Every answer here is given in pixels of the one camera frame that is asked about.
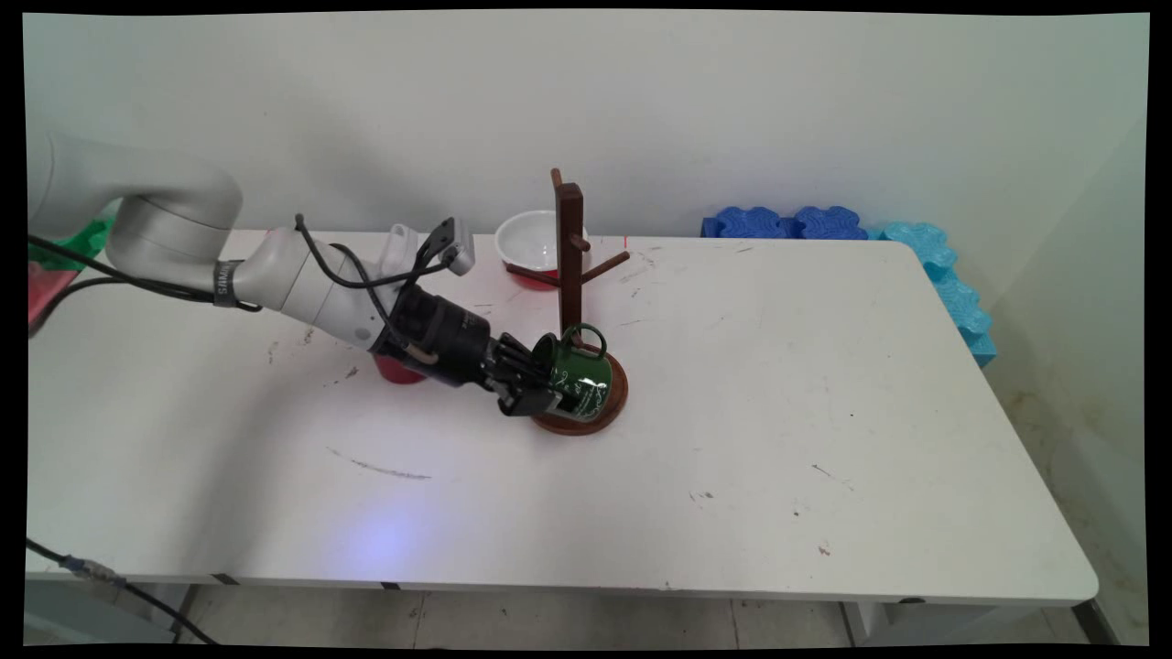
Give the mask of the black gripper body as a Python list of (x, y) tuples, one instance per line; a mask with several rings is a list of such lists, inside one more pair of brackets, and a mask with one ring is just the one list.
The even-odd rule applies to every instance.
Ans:
[(389, 320), (389, 330), (370, 346), (373, 355), (452, 387), (491, 387), (484, 364), (495, 338), (485, 318), (421, 286), (406, 286), (398, 288)]

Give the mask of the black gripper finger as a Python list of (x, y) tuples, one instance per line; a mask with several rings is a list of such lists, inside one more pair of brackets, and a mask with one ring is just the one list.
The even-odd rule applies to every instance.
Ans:
[(504, 416), (543, 416), (563, 399), (563, 393), (552, 388), (548, 379), (524, 373), (495, 378), (495, 393)]
[(548, 358), (536, 356), (515, 335), (502, 333), (495, 339), (495, 371), (523, 381), (547, 381), (552, 367)]

